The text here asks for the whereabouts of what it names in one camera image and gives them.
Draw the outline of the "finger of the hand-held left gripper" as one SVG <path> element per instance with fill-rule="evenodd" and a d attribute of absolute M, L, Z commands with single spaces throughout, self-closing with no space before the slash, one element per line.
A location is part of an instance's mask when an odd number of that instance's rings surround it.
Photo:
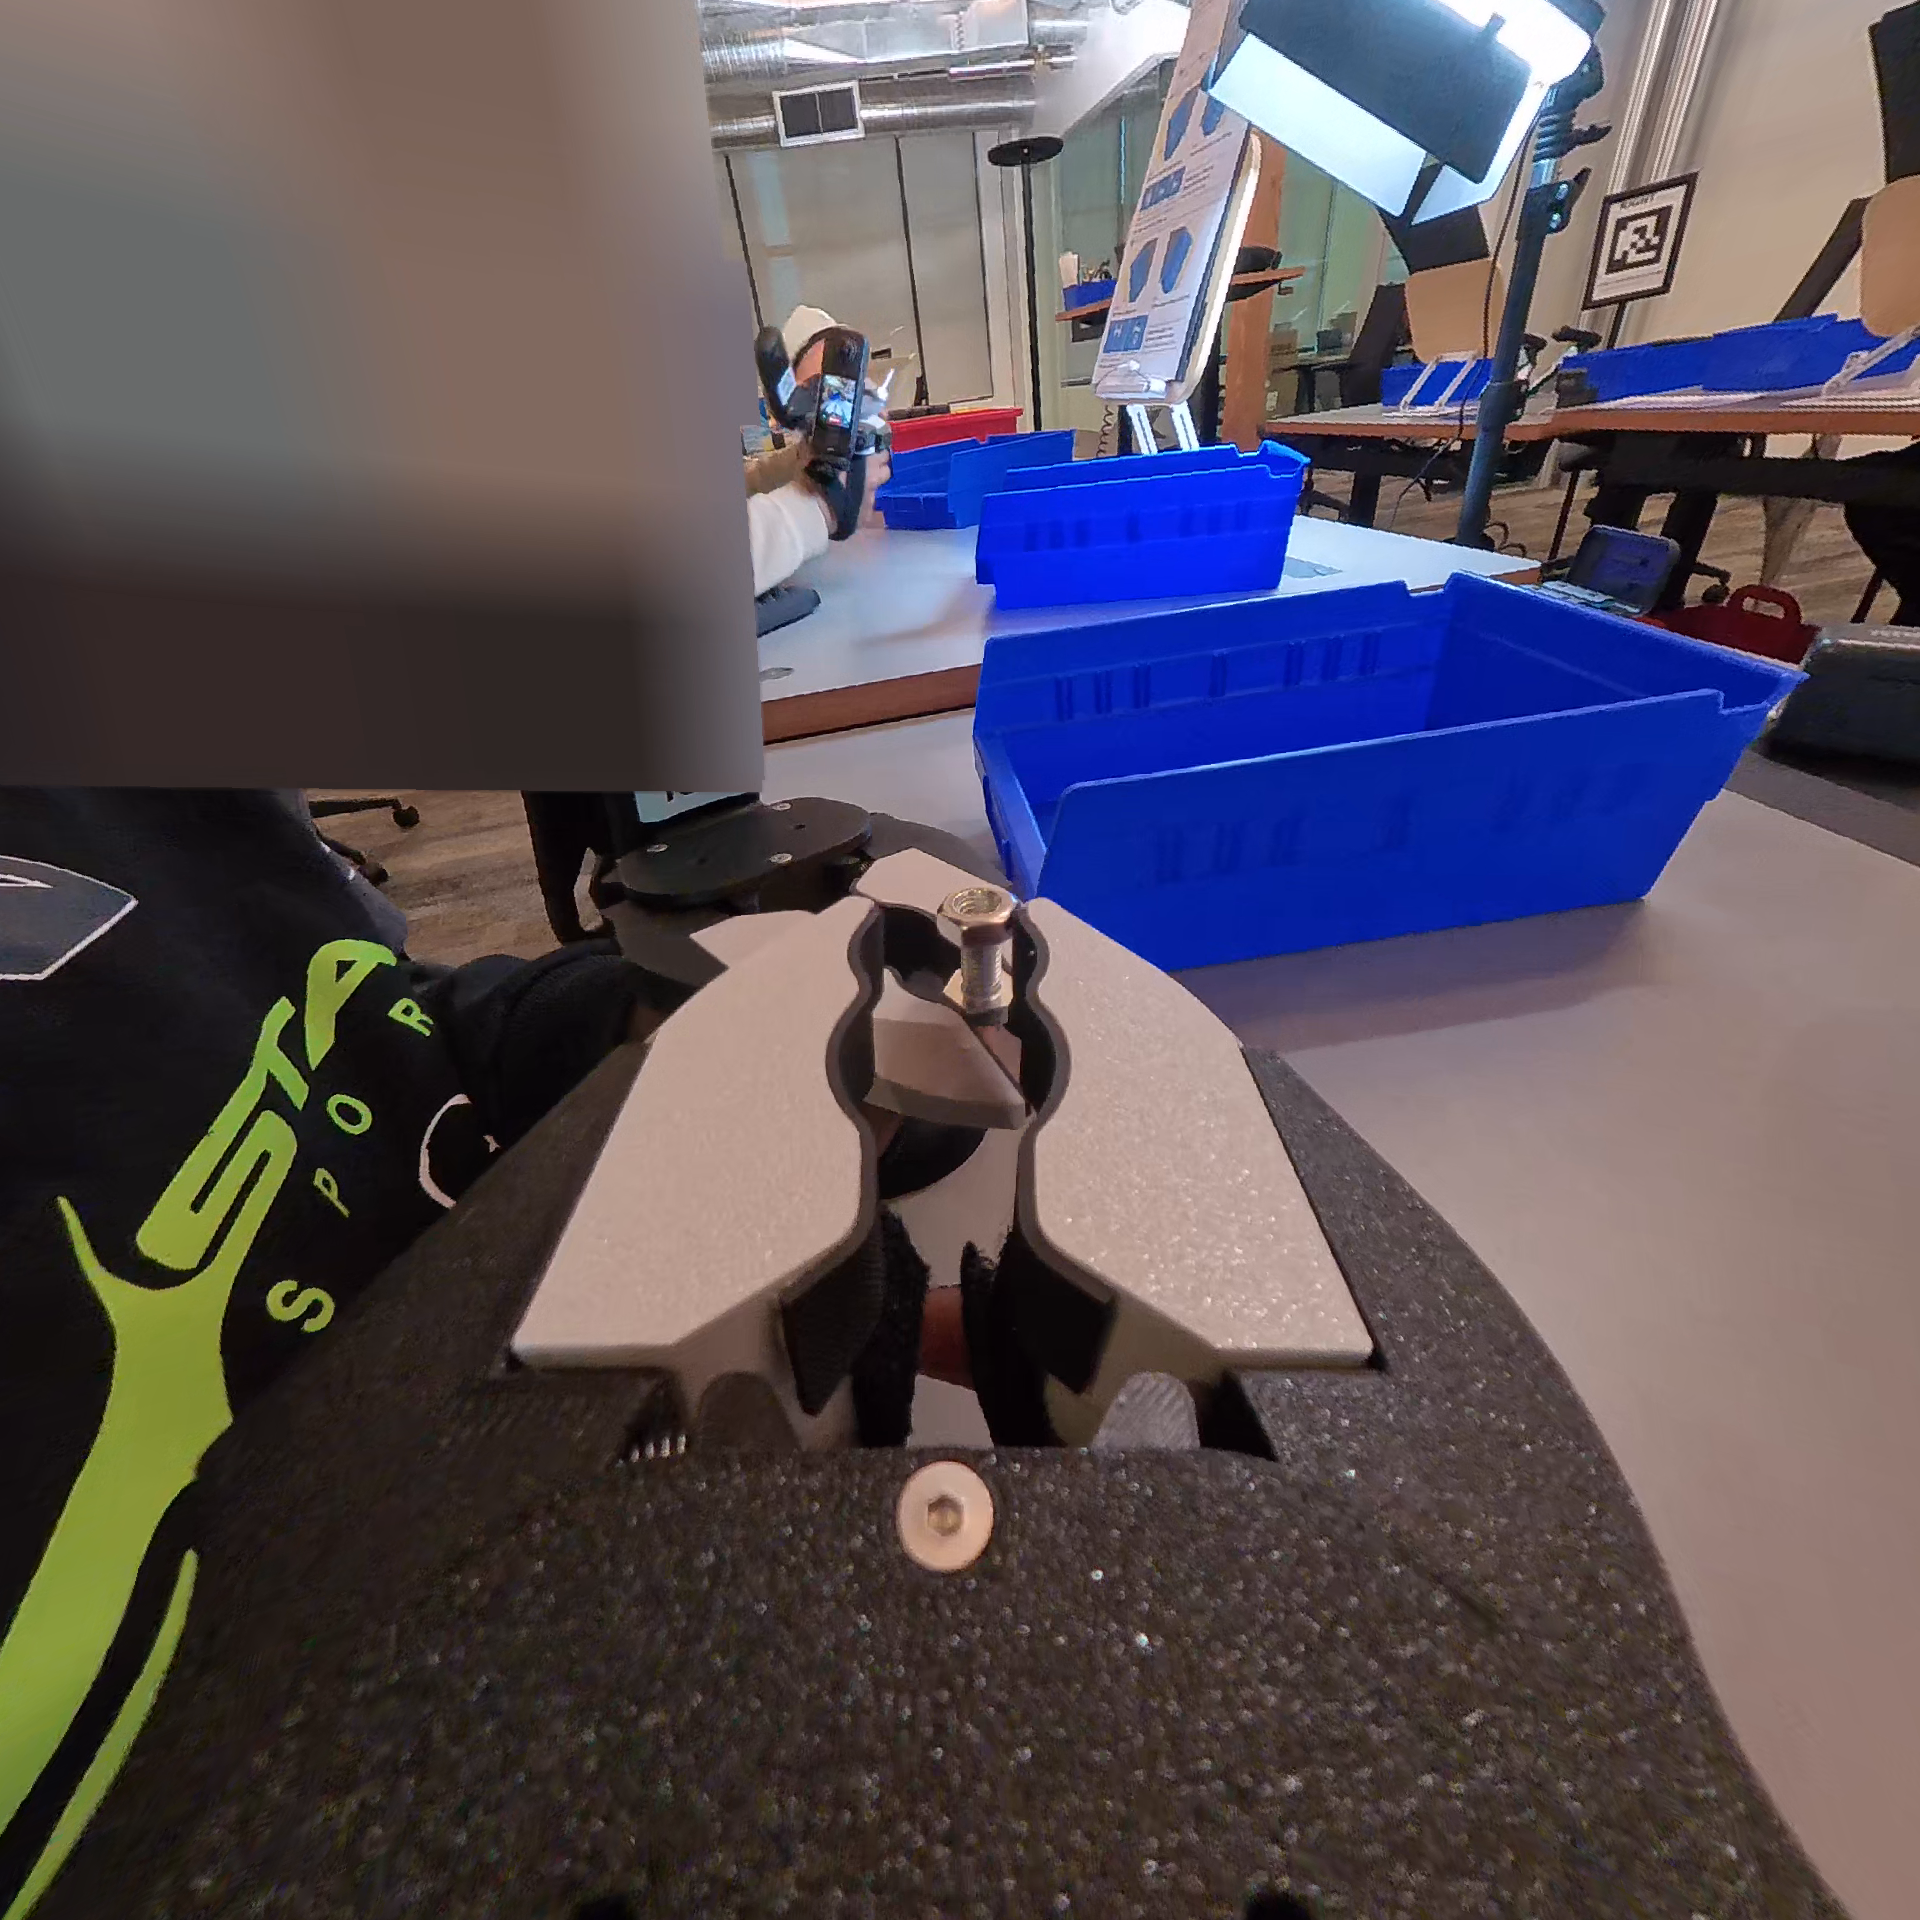
<path fill-rule="evenodd" d="M 969 1027 L 947 1002 L 885 985 L 874 1007 L 869 1106 L 960 1130 L 1023 1132 L 1023 1043 L 1008 1027 Z"/>
<path fill-rule="evenodd" d="M 853 895 L 881 908 L 885 955 L 891 968 L 953 971 L 960 954 L 959 930 L 945 920 L 943 908 L 952 896 L 981 890 L 999 891 L 999 882 L 960 872 L 927 850 L 901 850 L 876 859 L 855 881 Z M 717 963 L 735 966 L 821 913 L 826 910 L 813 906 L 737 914 L 695 930 L 691 940 Z"/>

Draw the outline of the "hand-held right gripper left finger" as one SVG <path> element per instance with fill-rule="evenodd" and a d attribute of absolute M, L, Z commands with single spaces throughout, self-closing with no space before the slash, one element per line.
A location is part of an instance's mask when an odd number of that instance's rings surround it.
<path fill-rule="evenodd" d="M 865 1114 L 887 970 L 940 974 L 924 904 L 653 932 L 691 998 L 652 1035 L 515 1330 L 545 1375 L 723 1380 L 778 1411 L 909 1411 L 928 1274 L 881 1201 Z"/>

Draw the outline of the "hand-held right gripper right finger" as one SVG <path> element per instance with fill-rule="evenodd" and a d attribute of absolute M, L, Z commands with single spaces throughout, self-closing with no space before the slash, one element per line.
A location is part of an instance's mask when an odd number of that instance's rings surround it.
<path fill-rule="evenodd" d="M 1053 902 L 1016 940 L 1031 1103 L 1001 1250 L 1045 1411 L 1136 1377 L 1360 1371 L 1373 1335 L 1248 1054 L 1178 978 Z"/>

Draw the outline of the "black printed shirt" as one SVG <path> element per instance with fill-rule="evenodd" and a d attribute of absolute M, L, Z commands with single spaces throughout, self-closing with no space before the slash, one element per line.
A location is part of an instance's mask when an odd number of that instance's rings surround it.
<path fill-rule="evenodd" d="M 611 940 L 461 968 L 290 791 L 3 799 L 5 1916 L 218 1609 L 201 1471 L 649 1014 Z"/>

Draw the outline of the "roll-up banner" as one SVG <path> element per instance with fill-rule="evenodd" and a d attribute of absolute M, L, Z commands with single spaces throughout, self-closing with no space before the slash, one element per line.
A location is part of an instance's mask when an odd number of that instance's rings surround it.
<path fill-rule="evenodd" d="M 1212 90 L 1234 18 L 1192 4 L 1095 361 L 1109 406 L 1187 401 L 1216 339 L 1259 176 L 1259 135 Z"/>

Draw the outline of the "black floor lamp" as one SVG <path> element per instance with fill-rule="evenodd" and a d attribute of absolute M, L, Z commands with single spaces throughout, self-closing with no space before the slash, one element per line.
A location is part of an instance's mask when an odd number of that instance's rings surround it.
<path fill-rule="evenodd" d="M 1041 288 L 1039 288 L 1039 235 L 1036 235 L 1036 174 L 1061 159 L 1066 143 L 1057 135 L 1018 135 L 991 146 L 991 168 L 1016 176 L 1020 183 L 1020 242 L 1023 242 L 1023 299 L 1025 299 L 1025 370 L 1028 431 L 1045 431 L 1042 360 L 1041 360 Z"/>

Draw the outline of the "dark blue bag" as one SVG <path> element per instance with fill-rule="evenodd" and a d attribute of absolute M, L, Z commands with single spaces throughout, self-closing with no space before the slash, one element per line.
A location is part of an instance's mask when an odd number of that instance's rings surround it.
<path fill-rule="evenodd" d="M 1677 543 L 1595 523 L 1576 555 L 1543 568 L 1540 590 L 1576 608 L 1649 617 L 1682 563 Z"/>

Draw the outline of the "red bag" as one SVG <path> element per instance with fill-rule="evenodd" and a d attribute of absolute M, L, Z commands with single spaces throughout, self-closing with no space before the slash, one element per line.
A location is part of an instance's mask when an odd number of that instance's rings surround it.
<path fill-rule="evenodd" d="M 1668 634 L 1785 666 L 1801 666 L 1818 640 L 1818 624 L 1804 617 L 1800 602 L 1768 586 L 1745 586 L 1716 604 L 1701 602 L 1652 615 L 1649 622 Z"/>

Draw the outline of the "grey tool case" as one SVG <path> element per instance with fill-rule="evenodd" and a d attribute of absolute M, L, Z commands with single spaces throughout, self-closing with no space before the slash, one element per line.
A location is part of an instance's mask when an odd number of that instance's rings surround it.
<path fill-rule="evenodd" d="M 1836 624 L 1818 631 L 1804 680 L 1770 718 L 1768 753 L 1871 762 L 1919 774 L 1919 628 Z"/>

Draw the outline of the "long wooden desk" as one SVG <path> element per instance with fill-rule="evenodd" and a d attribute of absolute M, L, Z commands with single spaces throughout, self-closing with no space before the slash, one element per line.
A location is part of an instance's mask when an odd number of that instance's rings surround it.
<path fill-rule="evenodd" d="M 1349 522 L 1371 527 L 1381 487 L 1432 479 L 1463 482 L 1477 436 L 1469 410 L 1397 412 L 1344 407 L 1271 422 L 1264 435 L 1308 454 L 1321 473 L 1351 479 Z M 1785 586 L 1815 507 L 1874 507 L 1916 515 L 1916 459 L 1873 454 L 1844 459 L 1847 442 L 1916 443 L 1916 398 L 1895 394 L 1843 403 L 1839 396 L 1671 394 L 1576 406 L 1522 417 L 1506 428 L 1495 462 L 1520 457 L 1537 473 L 1555 443 L 1593 472 L 1601 523 L 1636 527 L 1651 497 L 1671 497 L 1664 535 L 1696 571 L 1722 500 L 1764 503 L 1762 586 Z"/>

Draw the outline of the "studio light on stand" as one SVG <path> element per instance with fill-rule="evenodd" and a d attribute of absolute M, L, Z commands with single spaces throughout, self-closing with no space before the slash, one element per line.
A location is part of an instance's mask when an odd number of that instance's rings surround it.
<path fill-rule="evenodd" d="M 1499 320 L 1498 255 L 1473 263 L 1456 340 L 1490 377 L 1479 396 L 1456 543 L 1483 547 L 1504 436 L 1520 419 L 1520 351 L 1548 239 L 1563 232 L 1589 174 L 1562 161 L 1601 137 L 1577 110 L 1601 94 L 1603 4 L 1593 2 L 1248 2 L 1232 4 L 1203 71 L 1212 100 L 1400 226 L 1475 212 L 1527 159 Z"/>

